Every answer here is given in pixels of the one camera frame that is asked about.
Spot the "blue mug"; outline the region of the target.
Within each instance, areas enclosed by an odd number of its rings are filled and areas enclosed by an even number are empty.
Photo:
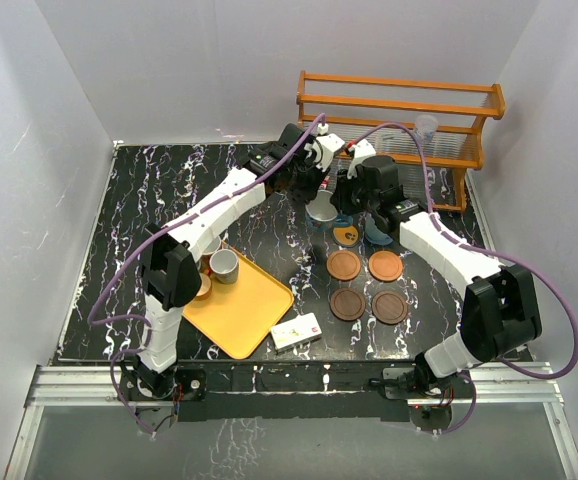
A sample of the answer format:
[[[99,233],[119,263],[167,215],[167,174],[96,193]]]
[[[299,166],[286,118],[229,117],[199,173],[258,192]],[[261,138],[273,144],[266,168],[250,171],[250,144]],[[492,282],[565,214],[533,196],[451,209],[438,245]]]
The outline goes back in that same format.
[[[331,203],[333,193],[329,190],[321,189],[316,197],[305,207],[307,224],[317,230],[326,231],[333,228],[344,228],[353,224],[353,219],[345,214],[339,213]]]

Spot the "orange silicone coaster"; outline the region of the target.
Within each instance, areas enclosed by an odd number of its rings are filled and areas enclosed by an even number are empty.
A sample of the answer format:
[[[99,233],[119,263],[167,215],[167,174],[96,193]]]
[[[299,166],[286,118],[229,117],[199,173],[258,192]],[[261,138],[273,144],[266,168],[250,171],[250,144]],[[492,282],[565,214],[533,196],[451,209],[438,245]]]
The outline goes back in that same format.
[[[360,237],[358,229],[353,225],[335,227],[332,230],[332,235],[334,241],[345,248],[352,248],[357,245]]]

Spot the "blue silicone coaster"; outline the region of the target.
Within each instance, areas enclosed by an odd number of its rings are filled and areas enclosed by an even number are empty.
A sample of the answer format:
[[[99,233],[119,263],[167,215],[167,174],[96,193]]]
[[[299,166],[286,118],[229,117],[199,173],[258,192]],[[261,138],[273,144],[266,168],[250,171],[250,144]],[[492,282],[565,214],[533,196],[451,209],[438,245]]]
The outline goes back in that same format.
[[[382,232],[376,225],[373,217],[367,213],[364,220],[364,237],[372,245],[387,246],[393,242],[393,238]]]

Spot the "light wooden coaster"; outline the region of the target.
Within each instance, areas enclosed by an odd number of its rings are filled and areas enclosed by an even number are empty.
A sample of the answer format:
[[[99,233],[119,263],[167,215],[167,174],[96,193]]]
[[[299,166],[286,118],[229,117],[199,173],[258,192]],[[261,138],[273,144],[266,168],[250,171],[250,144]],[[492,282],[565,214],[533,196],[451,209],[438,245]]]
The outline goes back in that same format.
[[[404,267],[398,255],[391,251],[377,251],[368,260],[370,274],[381,282],[393,282],[403,273]]]
[[[340,281],[351,281],[359,275],[361,261],[352,251],[338,250],[328,256],[326,268],[333,278]]]

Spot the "brown white cup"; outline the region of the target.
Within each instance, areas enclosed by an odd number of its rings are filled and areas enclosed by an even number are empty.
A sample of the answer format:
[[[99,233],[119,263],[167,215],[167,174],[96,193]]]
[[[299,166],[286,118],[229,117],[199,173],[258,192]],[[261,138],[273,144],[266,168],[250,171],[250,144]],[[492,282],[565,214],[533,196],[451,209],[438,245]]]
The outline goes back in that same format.
[[[209,260],[218,250],[222,248],[222,240],[220,237],[214,238],[209,245],[204,249],[202,258]]]

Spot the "dark wooden coaster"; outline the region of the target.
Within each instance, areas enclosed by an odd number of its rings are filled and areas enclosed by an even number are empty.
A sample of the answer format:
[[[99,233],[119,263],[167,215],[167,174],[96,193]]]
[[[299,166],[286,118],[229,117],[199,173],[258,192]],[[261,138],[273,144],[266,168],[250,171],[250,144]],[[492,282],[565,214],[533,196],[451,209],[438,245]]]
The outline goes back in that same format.
[[[406,300],[394,291],[378,292],[372,299],[372,313],[375,318],[386,325],[396,325],[408,315]]]
[[[329,300],[333,315],[342,321],[355,321],[365,312],[365,297],[357,290],[340,288],[334,291]]]

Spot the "white yellow box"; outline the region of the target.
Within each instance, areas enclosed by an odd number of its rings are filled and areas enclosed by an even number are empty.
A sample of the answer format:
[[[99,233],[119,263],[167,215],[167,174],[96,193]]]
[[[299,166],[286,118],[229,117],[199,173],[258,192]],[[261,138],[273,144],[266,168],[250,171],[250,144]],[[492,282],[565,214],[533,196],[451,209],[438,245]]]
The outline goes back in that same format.
[[[322,329],[315,314],[308,313],[274,325],[270,328],[270,335],[275,350],[283,352],[319,339],[322,335]]]

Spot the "yellow tray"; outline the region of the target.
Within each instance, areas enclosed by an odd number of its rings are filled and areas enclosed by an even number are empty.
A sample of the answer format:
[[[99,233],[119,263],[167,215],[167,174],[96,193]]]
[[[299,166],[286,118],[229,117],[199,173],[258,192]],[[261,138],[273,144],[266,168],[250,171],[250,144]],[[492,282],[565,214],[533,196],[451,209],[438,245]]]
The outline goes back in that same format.
[[[220,283],[212,273],[211,295],[187,304],[183,317],[229,357],[248,358],[287,313],[292,291],[233,248],[239,257],[238,280]]]

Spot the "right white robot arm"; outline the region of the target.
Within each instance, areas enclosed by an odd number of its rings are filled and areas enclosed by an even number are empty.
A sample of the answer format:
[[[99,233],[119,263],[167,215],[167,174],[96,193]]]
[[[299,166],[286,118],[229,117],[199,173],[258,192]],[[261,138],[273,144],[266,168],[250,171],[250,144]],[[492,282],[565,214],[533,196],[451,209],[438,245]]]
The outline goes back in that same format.
[[[541,335],[529,270],[472,251],[437,214],[405,196],[390,157],[371,156],[337,172],[331,203],[344,215],[366,212],[381,232],[397,233],[400,245],[424,259],[463,300],[458,332],[418,354],[412,371],[398,378],[399,388],[438,396],[451,376]]]

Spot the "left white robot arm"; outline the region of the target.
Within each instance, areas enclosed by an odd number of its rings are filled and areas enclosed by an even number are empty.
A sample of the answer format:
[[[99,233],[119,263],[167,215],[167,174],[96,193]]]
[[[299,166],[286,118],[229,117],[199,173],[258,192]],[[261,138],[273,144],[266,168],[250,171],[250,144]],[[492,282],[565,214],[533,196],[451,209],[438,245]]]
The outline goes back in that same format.
[[[163,399],[175,387],[174,365],[184,307],[201,287],[199,262],[212,241],[275,192],[296,190],[310,201],[334,154],[324,142],[328,126],[316,120],[307,130],[287,124],[281,137],[241,156],[227,176],[187,212],[148,231],[140,275],[147,324],[141,351],[132,362],[134,387]]]

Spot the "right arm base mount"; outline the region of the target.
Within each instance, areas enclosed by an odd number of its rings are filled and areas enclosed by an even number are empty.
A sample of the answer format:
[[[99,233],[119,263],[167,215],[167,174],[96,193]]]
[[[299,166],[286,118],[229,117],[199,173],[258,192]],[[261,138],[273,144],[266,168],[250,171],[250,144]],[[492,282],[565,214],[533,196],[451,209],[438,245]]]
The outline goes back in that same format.
[[[411,422],[417,434],[429,434],[434,438],[457,431],[469,421],[477,402],[476,386],[466,370],[453,370],[446,376],[438,377],[432,370],[424,353],[419,353],[410,370],[397,375],[387,375],[385,368],[379,377],[370,378],[367,387],[377,391],[383,398],[408,400],[410,398],[437,399],[434,405],[414,405],[415,416]],[[470,390],[470,404],[467,413],[453,424],[451,404],[455,398],[455,386],[461,381]]]

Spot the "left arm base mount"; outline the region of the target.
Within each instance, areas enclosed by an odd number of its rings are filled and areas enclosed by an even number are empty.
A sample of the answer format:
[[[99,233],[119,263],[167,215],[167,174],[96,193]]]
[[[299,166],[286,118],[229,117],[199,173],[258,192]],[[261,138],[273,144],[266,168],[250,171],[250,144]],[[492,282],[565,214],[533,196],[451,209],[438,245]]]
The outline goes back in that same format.
[[[159,431],[169,421],[179,419],[184,402],[199,402],[206,397],[207,374],[201,369],[167,367],[162,373],[147,368],[138,358],[141,350],[125,349],[114,354],[110,363],[110,379],[116,399],[130,413],[142,433],[151,442],[158,439]],[[156,425],[140,417],[139,407],[131,395],[136,393],[152,401],[170,401],[171,411]]]

